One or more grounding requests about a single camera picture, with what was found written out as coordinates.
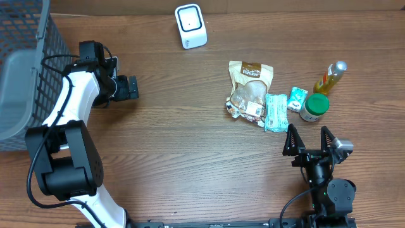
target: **silver cap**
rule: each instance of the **silver cap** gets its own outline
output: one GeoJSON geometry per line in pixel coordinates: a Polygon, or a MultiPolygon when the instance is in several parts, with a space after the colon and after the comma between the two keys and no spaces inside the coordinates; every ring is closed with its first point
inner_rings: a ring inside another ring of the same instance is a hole
{"type": "Polygon", "coordinates": [[[347,64],[345,61],[338,61],[335,64],[335,73],[343,73],[347,70],[347,64]]]}

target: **gray plastic basket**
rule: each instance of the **gray plastic basket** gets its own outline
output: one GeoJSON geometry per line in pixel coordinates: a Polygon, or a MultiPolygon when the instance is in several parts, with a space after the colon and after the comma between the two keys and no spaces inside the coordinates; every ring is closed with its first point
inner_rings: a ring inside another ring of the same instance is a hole
{"type": "MultiPolygon", "coordinates": [[[[27,149],[29,127],[40,126],[61,91],[61,75],[41,59],[69,54],[49,15],[49,0],[0,0],[0,151],[27,149]]],[[[46,63],[63,70],[69,57],[46,63]]]]}

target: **snack bag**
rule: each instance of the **snack bag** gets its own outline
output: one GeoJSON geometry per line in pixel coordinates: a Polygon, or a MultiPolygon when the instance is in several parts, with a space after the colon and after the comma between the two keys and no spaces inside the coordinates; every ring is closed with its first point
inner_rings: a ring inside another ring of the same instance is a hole
{"type": "Polygon", "coordinates": [[[229,61],[232,92],[226,100],[232,117],[265,126],[265,96],[273,80],[273,67],[260,63],[229,61]]]}

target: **bottle cap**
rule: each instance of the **bottle cap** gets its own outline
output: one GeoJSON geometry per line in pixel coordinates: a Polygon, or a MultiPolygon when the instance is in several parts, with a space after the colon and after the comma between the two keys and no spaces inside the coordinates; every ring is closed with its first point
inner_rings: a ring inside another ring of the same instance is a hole
{"type": "Polygon", "coordinates": [[[343,73],[347,70],[347,64],[345,61],[338,61],[335,64],[335,73],[343,73]]]}
{"type": "Polygon", "coordinates": [[[329,100],[323,94],[312,94],[305,102],[305,109],[312,115],[321,116],[329,109],[329,100]]]}

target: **green lid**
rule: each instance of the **green lid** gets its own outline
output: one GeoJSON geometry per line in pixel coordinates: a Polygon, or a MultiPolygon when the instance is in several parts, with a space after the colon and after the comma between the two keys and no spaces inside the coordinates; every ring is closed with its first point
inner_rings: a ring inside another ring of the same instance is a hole
{"type": "Polygon", "coordinates": [[[323,94],[312,94],[305,102],[307,111],[316,116],[323,115],[329,109],[329,100],[323,94]]]}

